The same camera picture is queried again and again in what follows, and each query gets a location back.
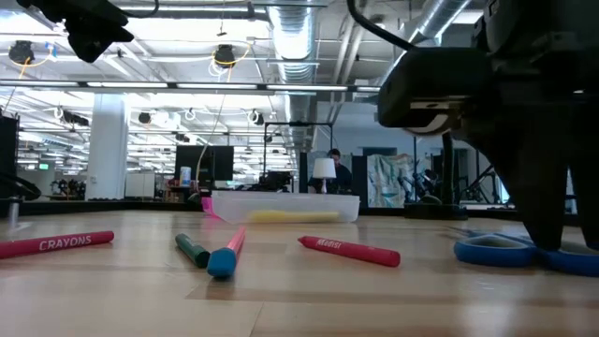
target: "marker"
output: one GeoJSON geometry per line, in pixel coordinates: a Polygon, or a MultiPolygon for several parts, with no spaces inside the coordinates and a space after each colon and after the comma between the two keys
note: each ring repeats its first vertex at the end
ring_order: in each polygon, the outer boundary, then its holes
{"type": "Polygon", "coordinates": [[[206,268],[210,253],[201,245],[194,243],[185,234],[178,234],[175,237],[177,246],[191,259],[198,268],[206,268]]]}
{"type": "Polygon", "coordinates": [[[240,227],[226,247],[212,252],[206,270],[208,274],[218,278],[232,276],[244,240],[245,227],[240,227]]]}

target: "table lamp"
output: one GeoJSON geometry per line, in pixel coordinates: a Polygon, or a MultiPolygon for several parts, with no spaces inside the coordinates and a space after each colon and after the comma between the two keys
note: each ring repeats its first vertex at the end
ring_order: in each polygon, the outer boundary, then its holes
{"type": "Polygon", "coordinates": [[[314,163],[314,178],[322,179],[322,193],[327,193],[327,179],[337,178],[335,161],[332,158],[316,158],[314,163]]]}

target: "clear plastic tub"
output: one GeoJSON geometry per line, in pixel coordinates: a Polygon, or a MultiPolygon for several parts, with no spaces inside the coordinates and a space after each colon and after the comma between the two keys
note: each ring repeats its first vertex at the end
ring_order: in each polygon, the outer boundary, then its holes
{"type": "Polygon", "coordinates": [[[318,194],[212,191],[212,210],[228,223],[249,222],[255,211],[337,212],[339,222],[358,219],[359,197],[318,194]]]}

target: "person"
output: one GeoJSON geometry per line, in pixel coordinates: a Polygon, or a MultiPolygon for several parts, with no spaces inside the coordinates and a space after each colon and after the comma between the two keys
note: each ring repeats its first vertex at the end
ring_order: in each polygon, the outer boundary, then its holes
{"type": "MultiPolygon", "coordinates": [[[[341,152],[337,149],[331,149],[327,154],[335,163],[335,179],[327,179],[327,191],[329,194],[351,194],[352,173],[348,168],[341,164],[341,152]]],[[[310,178],[308,186],[314,188],[316,193],[320,194],[322,189],[322,179],[310,178]]]]}

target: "wooden table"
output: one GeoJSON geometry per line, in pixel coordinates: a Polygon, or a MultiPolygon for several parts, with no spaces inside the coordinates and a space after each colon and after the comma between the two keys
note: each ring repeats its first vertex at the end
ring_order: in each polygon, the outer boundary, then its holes
{"type": "MultiPolygon", "coordinates": [[[[95,212],[0,220],[1,239],[113,230],[111,244],[0,260],[0,335],[599,336],[599,280],[459,263],[446,226],[360,217],[356,224],[251,225],[235,278],[216,282],[175,248],[186,233],[221,247],[236,227],[199,212],[95,212]],[[398,269],[303,248],[315,235],[397,249],[398,269]]],[[[577,228],[568,239],[580,241],[577,228]]]]}

